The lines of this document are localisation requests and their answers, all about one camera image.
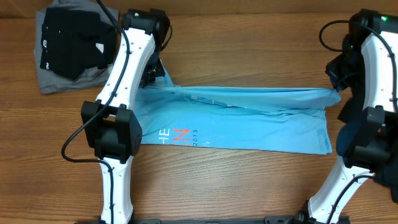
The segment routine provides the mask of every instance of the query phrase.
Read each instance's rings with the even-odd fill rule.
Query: black wire
[[[330,224],[331,219],[333,218],[333,214],[334,214],[335,211],[336,211],[337,205],[338,205],[338,203],[340,202],[340,200],[343,198],[343,196],[344,196],[344,194],[347,192],[347,190],[348,190],[355,182],[357,182],[359,179],[362,179],[362,178],[367,178],[367,179],[376,180],[375,177],[370,176],[370,175],[359,175],[359,176],[354,177],[354,178],[347,184],[347,186],[343,189],[343,191],[339,194],[338,198],[336,199],[335,204],[334,204],[334,205],[332,206],[332,208],[331,208],[331,212],[330,212],[330,215],[329,215],[329,217],[328,217],[328,221],[326,222],[326,224]]]
[[[108,172],[111,176],[110,178],[110,182],[111,182],[111,193],[110,193],[110,206],[109,209],[111,210],[111,224],[113,224],[113,220],[114,220],[114,211],[113,211],[113,168],[105,161],[99,160],[99,159],[72,159],[70,157],[68,157],[65,154],[65,151],[69,145],[69,143],[82,131],[84,130],[84,128],[89,125],[91,122],[93,122],[95,119],[97,119],[98,116],[102,116],[103,112],[105,111],[105,109],[109,106],[109,104],[112,102],[112,99],[114,98],[114,96],[116,95],[116,92],[118,90],[118,87],[122,81],[124,72],[126,71],[127,68],[127,63],[129,61],[129,56],[130,54],[128,54],[127,52],[130,52],[130,46],[129,46],[129,39],[125,33],[125,31],[122,29],[122,27],[119,25],[118,20],[116,20],[112,14],[108,11],[108,9],[104,6],[104,4],[101,2],[101,0],[97,0],[99,6],[101,6],[102,10],[105,12],[105,14],[107,15],[107,17],[109,18],[109,20],[111,20],[112,24],[114,24],[114,26],[116,25],[117,30],[120,31],[120,33],[124,36],[124,40],[126,41],[126,47],[127,47],[127,51],[126,51],[126,59],[124,61],[124,65],[122,68],[122,71],[120,73],[120,76],[118,78],[118,81],[115,84],[115,87],[113,89],[113,91],[111,92],[111,96],[109,97],[109,100],[104,104],[104,106],[92,117],[90,118],[85,124],[83,124],[82,126],[80,126],[80,128],[78,128],[63,144],[62,149],[61,149],[61,155],[62,157],[69,161],[69,162],[96,162],[96,163],[100,163],[105,165],[108,168]]]
[[[166,43],[164,43],[164,45],[160,48],[159,52],[161,52],[162,50],[164,50],[167,47],[167,44],[169,43],[169,41],[172,38],[172,36],[173,36],[173,27],[170,24],[170,35],[169,35],[169,38],[167,39]]]
[[[319,41],[321,42],[322,46],[324,46],[326,49],[334,51],[334,52],[342,52],[343,51],[343,50],[340,50],[340,49],[334,49],[334,48],[331,48],[331,47],[327,46],[324,43],[324,41],[322,40],[322,33],[328,26],[333,25],[333,24],[341,24],[341,23],[347,23],[347,24],[354,25],[354,26],[360,26],[360,27],[372,32],[383,43],[383,45],[387,49],[388,54],[390,55],[391,63],[392,63],[392,98],[391,98],[391,101],[392,101],[392,104],[394,105],[395,112],[398,113],[397,64],[396,64],[396,60],[395,60],[395,55],[392,52],[389,44],[386,42],[386,40],[379,33],[377,33],[374,29],[372,29],[372,28],[370,28],[370,27],[368,27],[366,25],[360,24],[358,22],[353,22],[353,21],[337,20],[337,21],[332,21],[332,22],[327,23],[326,25],[324,25],[321,28],[321,30],[319,32]]]

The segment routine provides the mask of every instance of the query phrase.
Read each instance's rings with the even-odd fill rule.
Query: wooden table
[[[331,87],[325,65],[337,56],[318,43],[322,25],[351,13],[174,16],[161,58],[178,85]],[[97,164],[64,161],[60,148],[81,125],[84,100],[101,87],[41,95],[33,57],[35,22],[0,20],[0,223],[94,220],[102,206]],[[325,32],[339,47],[347,25]],[[339,105],[327,109],[335,144]],[[92,158],[84,134],[68,148]],[[261,218],[294,214],[314,195],[336,160],[283,152],[142,146],[133,162],[136,218]],[[390,191],[367,181],[343,214],[352,223],[397,223]]]

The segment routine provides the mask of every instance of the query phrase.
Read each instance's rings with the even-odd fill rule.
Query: folded clothing
[[[112,65],[109,64],[105,69],[97,67],[87,68],[82,71],[80,76],[75,80],[57,75],[51,70],[40,68],[40,61],[42,58],[43,43],[42,43],[42,24],[44,23],[45,14],[48,9],[57,7],[68,10],[81,10],[87,12],[96,12],[102,22],[112,25],[107,15],[103,12],[100,5],[89,0],[54,0],[47,8],[37,11],[35,16],[36,33],[35,33],[35,65],[37,81],[39,83],[41,93],[56,93],[64,91],[82,90],[94,86],[103,86],[108,80],[109,73],[112,70]],[[115,9],[107,7],[113,17],[118,18],[119,12]]]
[[[42,24],[41,44],[40,68],[75,80],[85,68],[105,69],[113,62],[116,31],[96,12],[52,7]]]
[[[138,89],[134,113],[143,144],[331,153],[324,88],[175,86],[166,72]]]

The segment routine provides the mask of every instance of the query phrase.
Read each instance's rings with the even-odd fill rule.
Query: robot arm
[[[398,49],[396,17],[362,10],[351,21],[360,21],[376,29],[391,49]],[[332,206],[354,177],[373,175],[391,162],[396,153],[397,116],[392,100],[395,91],[391,56],[379,38],[360,27],[350,26],[345,42],[343,53],[328,64],[326,73],[336,89],[339,90],[339,85],[340,90],[351,87],[357,102],[349,102],[339,115],[348,122],[338,135],[337,162],[321,189],[308,202],[308,221],[317,223],[327,223]],[[337,82],[333,75],[339,77]],[[355,182],[345,192],[330,223],[338,223],[341,211],[365,180]]]
[[[85,102],[81,109],[85,123],[102,108],[116,86],[126,54],[130,54],[115,97],[102,118],[85,128],[88,144],[95,149],[95,156],[113,168],[113,190],[111,190],[108,168],[101,164],[104,195],[101,222],[103,223],[127,224],[133,219],[130,198],[131,166],[142,137],[141,126],[133,112],[134,102],[140,84],[165,74],[163,67],[160,66],[159,52],[169,25],[170,21],[165,12],[156,9],[151,9],[149,12],[130,9],[123,15],[122,26],[129,42],[121,37],[119,52],[108,81],[97,96],[96,102]],[[127,52],[127,45],[130,46],[130,52]],[[108,116],[114,116],[114,121],[104,119]],[[113,211],[110,209],[111,194]]]

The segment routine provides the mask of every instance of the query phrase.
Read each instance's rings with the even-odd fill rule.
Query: folded gray fabric
[[[108,24],[112,24],[100,5],[89,0],[54,0],[48,7],[62,7],[69,10],[83,10],[99,13],[101,20]],[[110,13],[118,18],[119,11],[108,8]],[[82,90],[94,86],[104,85],[108,80],[112,66],[103,70],[97,68],[89,68],[77,78],[77,80],[69,80],[65,77],[57,75],[50,70],[40,68],[40,60],[42,57],[42,24],[44,21],[46,9],[36,12],[36,40],[35,40],[35,64],[37,71],[37,80],[39,82],[41,93],[55,93],[63,91]]]

